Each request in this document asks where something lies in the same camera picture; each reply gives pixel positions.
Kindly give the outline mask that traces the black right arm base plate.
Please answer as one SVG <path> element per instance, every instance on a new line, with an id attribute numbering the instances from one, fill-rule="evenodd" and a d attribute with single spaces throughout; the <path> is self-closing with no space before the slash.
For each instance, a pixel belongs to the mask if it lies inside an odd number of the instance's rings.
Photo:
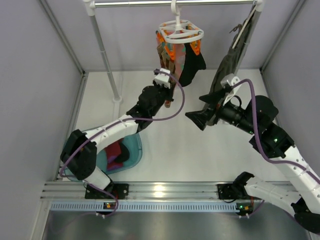
<path id="1" fill-rule="evenodd" d="M 244 186 L 234 183 L 223 183 L 217 185 L 218 198 L 220 200 L 249 200 Z"/>

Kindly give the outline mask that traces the white clip hanger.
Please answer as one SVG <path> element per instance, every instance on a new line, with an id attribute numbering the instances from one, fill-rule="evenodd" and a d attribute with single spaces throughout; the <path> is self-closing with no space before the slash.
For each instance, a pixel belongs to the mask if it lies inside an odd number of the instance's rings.
<path id="1" fill-rule="evenodd" d="M 189 20 L 181 19 L 180 8 L 177 6 L 176 0 L 171 1 L 170 9 L 171 13 L 175 16 L 175 20 L 163 22 L 158 27 L 158 31 L 166 43 L 192 43 L 204 37 L 204 31 L 201 28 Z"/>

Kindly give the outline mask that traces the black sock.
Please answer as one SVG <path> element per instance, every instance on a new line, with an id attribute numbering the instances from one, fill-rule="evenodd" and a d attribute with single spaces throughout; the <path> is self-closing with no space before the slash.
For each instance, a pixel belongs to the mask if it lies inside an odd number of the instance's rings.
<path id="1" fill-rule="evenodd" d="M 118 155 L 115 159 L 115 163 L 123 163 L 126 162 L 130 158 L 130 152 L 128 148 L 124 144 L 120 144 L 120 155 Z"/>
<path id="2" fill-rule="evenodd" d="M 207 68 L 205 59 L 201 52 L 196 55 L 189 43 L 185 43 L 184 46 L 185 62 L 182 73 L 179 77 L 179 83 L 182 87 L 190 85 L 195 78 L 196 73 Z"/>

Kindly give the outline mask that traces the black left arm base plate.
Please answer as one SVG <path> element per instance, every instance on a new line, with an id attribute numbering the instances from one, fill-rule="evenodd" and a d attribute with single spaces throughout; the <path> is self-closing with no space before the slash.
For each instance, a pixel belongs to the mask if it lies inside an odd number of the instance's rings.
<path id="1" fill-rule="evenodd" d="M 93 187 L 86 185 L 85 186 L 85 199 L 88 200 L 105 200 L 112 199 L 111 196 L 94 189 Z M 114 183 L 110 193 L 116 197 L 118 200 L 124 200 L 129 194 L 129 184 L 127 183 Z"/>

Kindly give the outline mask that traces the beige argyle sock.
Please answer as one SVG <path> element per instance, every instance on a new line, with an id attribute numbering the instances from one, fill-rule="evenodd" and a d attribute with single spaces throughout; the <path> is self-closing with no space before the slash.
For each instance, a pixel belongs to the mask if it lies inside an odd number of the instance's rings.
<path id="1" fill-rule="evenodd" d="M 155 32 L 155 34 L 156 34 L 156 41 L 157 41 L 157 48 L 156 49 L 157 49 L 157 54 L 158 54 L 158 57 L 160 60 L 160 66 L 161 66 L 161 68 L 169 70 L 171 72 L 171 74 L 174 74 L 175 73 L 175 64 L 165 49 L 166 43 L 163 39 L 163 36 L 161 35 L 161 33 L 158 30 Z"/>

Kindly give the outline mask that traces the maroon purple orange sock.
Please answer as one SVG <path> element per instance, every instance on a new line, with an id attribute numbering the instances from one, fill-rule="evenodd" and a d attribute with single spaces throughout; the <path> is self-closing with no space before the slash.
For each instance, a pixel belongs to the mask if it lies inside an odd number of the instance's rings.
<path id="1" fill-rule="evenodd" d="M 169 97 L 164 102 L 164 106 L 166 108 L 170 108 L 171 107 L 171 103 L 174 101 L 173 96 L 174 96 L 175 87 L 176 87 L 176 82 L 171 78 L 170 79 Z"/>

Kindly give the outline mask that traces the pink patterned sock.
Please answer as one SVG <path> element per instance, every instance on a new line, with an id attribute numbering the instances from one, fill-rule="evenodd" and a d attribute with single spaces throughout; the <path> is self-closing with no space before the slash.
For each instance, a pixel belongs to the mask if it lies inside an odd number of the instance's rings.
<path id="1" fill-rule="evenodd" d="M 175 44 L 175 59 L 174 59 L 174 75 L 178 80 L 183 72 L 186 60 L 186 48 L 184 44 Z"/>

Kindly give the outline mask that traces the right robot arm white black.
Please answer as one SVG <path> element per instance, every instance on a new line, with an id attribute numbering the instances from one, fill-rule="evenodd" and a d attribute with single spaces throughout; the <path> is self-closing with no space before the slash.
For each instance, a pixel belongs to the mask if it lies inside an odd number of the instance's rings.
<path id="1" fill-rule="evenodd" d="M 246 108 L 232 104 L 231 99 L 230 88 L 200 96 L 208 108 L 185 115 L 200 130 L 212 120 L 214 125 L 224 121 L 250 134 L 252 147 L 274 164 L 295 189 L 283 189 L 244 171 L 233 183 L 218 187 L 219 199 L 262 199 L 287 212 L 307 231 L 319 234 L 320 178 L 301 156 L 294 140 L 273 122 L 278 109 L 263 95 L 252 94 Z"/>

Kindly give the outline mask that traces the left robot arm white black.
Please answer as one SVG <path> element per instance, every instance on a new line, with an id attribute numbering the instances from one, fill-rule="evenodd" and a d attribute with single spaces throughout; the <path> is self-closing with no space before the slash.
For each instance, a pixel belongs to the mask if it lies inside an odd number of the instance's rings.
<path id="1" fill-rule="evenodd" d="M 113 181 L 97 166 L 97 154 L 107 146 L 141 132 L 152 122 L 165 101 L 173 98 L 174 87 L 157 83 L 143 88 L 136 105 L 119 119 L 91 130 L 74 130 L 60 154 L 60 160 L 80 181 L 111 192 Z"/>

